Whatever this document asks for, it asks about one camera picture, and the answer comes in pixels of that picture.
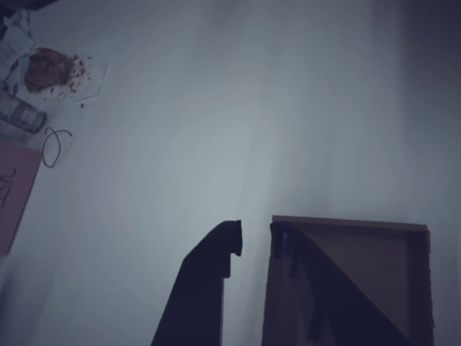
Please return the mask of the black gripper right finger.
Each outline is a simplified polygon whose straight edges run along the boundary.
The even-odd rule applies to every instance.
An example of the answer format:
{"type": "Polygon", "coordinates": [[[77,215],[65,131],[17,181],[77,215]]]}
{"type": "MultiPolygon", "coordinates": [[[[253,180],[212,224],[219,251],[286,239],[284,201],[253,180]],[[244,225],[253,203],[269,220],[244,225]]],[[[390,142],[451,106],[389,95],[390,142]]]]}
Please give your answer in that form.
{"type": "Polygon", "coordinates": [[[299,228],[286,221],[270,224],[274,257],[291,256],[289,277],[305,273],[315,308],[307,337],[314,340],[324,317],[336,345],[410,345],[411,341],[299,228]]]}

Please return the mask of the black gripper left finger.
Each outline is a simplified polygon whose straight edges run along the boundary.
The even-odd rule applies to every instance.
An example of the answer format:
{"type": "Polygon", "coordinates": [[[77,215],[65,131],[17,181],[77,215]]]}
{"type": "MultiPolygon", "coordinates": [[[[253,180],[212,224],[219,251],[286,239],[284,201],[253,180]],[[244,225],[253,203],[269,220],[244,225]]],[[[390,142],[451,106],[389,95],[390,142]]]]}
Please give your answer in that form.
{"type": "Polygon", "coordinates": [[[224,221],[183,259],[152,345],[222,344],[224,280],[241,256],[241,221],[224,221]]]}

